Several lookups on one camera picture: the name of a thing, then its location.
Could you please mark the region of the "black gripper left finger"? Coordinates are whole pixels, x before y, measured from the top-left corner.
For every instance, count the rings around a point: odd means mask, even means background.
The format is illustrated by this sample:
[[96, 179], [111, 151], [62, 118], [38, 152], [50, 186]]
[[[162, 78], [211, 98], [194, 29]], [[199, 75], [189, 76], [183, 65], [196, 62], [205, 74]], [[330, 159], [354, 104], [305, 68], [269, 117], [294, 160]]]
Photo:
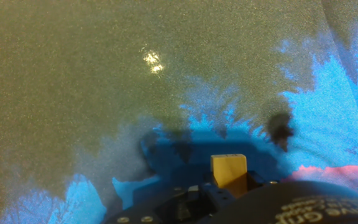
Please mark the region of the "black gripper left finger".
[[200, 184], [174, 186], [107, 218], [104, 224], [209, 223], [214, 214], [235, 201], [220, 189], [211, 172]]

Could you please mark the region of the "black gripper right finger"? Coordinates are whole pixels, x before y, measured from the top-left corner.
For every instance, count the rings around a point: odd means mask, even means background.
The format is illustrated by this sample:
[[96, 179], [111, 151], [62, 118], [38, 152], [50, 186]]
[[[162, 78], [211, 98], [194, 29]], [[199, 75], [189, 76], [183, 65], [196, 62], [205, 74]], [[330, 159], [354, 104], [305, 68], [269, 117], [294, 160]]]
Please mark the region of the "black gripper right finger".
[[259, 187], [267, 185], [268, 182], [260, 176], [256, 171], [250, 170], [247, 172], [247, 189], [254, 190]]

